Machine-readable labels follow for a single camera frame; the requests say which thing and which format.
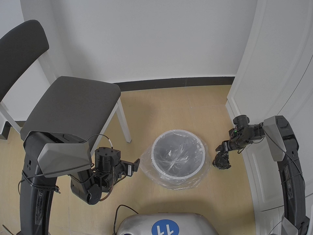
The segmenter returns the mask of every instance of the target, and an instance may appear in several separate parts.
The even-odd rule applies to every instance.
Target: chair backrest
[[[37,20],[26,21],[0,39],[0,101],[19,77],[49,49]]]

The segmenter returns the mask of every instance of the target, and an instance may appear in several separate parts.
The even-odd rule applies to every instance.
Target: gray seat cushion
[[[30,113],[21,139],[30,131],[67,133],[83,139],[99,134],[119,97],[116,84],[61,76]],[[96,139],[89,140],[90,149]]]

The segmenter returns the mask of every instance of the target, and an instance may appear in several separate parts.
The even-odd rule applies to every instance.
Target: clear tape
[[[140,169],[155,183],[173,190],[199,185],[210,169],[208,147],[196,135],[171,130],[160,135],[140,157]]]

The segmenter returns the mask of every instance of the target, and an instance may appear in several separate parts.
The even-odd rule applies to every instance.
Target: gray chair
[[[0,39],[0,101],[29,66],[48,49],[44,29],[36,20],[20,24]],[[22,140],[30,131],[68,133],[87,139],[94,134],[104,133],[115,112],[126,141],[130,143],[120,89],[116,84],[61,76],[41,97],[22,128],[0,105],[0,113],[21,134]],[[89,140],[92,153],[100,139],[101,136],[95,136]]]

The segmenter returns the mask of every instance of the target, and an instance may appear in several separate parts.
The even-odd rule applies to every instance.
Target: crumpled black trash
[[[219,153],[217,153],[212,164],[220,170],[225,170],[225,169],[229,169],[230,167],[232,167],[229,164],[228,151],[220,151]]]

